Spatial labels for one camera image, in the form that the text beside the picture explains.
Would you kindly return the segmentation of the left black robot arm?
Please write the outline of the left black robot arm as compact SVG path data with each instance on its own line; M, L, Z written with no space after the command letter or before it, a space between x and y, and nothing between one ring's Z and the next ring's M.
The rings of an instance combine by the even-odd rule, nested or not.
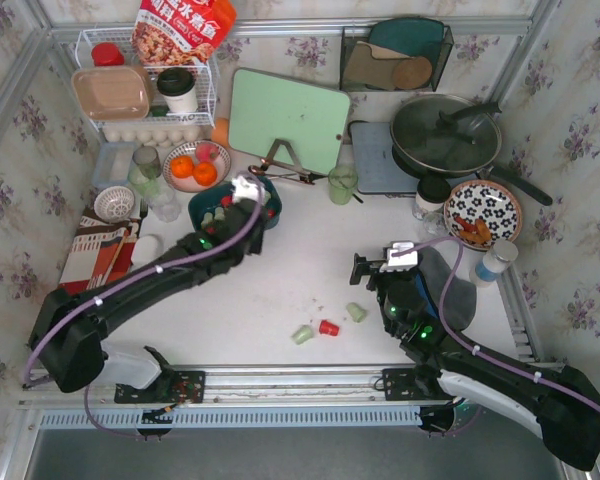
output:
M64 288L47 294L29 337L23 386L54 381L60 391L73 393L91 384L111 360L104 340L169 296L224 275L245 256L260 253L267 220L261 203L239 200L223 220L185 235L158 259L109 285L78 294Z

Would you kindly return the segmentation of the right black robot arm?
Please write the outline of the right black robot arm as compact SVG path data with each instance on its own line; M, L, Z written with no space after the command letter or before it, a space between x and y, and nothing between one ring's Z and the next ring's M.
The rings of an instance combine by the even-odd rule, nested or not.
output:
M567 465L591 471L600 454L600 393L578 369L535 367L444 327L421 275L375 273L385 331L413 361L383 375L388 398L442 400L460 397L505 416L538 436Z

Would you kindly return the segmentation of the clear plastic cup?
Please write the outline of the clear plastic cup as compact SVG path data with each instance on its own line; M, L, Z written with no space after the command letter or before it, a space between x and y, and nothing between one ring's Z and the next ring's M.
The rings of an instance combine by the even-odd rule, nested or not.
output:
M170 186L161 186L148 198L148 205L154 215L162 222L175 221L181 213L181 206L175 191Z

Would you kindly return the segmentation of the teal storage basket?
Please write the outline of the teal storage basket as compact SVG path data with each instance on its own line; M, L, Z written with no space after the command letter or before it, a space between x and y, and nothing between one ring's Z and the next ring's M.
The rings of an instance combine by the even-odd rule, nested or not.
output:
M282 204L272 183L264 177L241 175L230 182L223 182L196 194L190 200L188 213L195 230L195 238L202 227L214 220L214 210L217 207L226 209L243 199L258 201L264 206L267 215L265 231L277 225Z

